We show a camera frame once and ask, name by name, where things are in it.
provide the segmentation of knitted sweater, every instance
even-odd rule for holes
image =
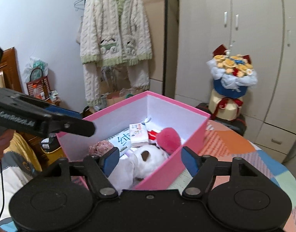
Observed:
[[[135,65],[152,58],[142,0],[86,0],[80,40],[83,64]]]

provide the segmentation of screw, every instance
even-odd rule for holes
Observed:
[[[198,195],[201,191],[197,187],[189,187],[185,190],[188,195]]]
[[[105,187],[100,190],[102,195],[113,195],[116,192],[112,187]]]

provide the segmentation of drawer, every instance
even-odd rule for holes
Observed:
[[[281,153],[281,152],[278,152],[278,151],[275,151],[273,149],[270,149],[270,148],[267,148],[267,147],[264,147],[264,146],[261,146],[261,145],[258,145],[256,144],[259,148],[261,148],[265,153],[267,153],[270,157],[272,157],[274,160],[282,163],[283,160],[285,159],[285,157],[287,156],[286,154],[284,153]]]
[[[295,134],[264,123],[255,143],[287,154],[295,140]]]

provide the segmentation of brown spot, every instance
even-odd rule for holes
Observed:
[[[149,155],[150,155],[150,153],[148,151],[143,151],[141,153],[141,157],[143,158],[143,161],[147,161]]]

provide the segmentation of white wardrobe door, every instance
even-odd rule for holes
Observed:
[[[258,76],[257,86],[244,96],[242,113],[262,121],[276,83],[282,26],[281,0],[233,0],[232,54],[249,54]]]
[[[280,76],[265,122],[296,133],[296,0],[285,0],[285,29]]]
[[[206,62],[221,44],[228,46],[230,0],[179,0],[176,94],[209,102],[212,76]]]

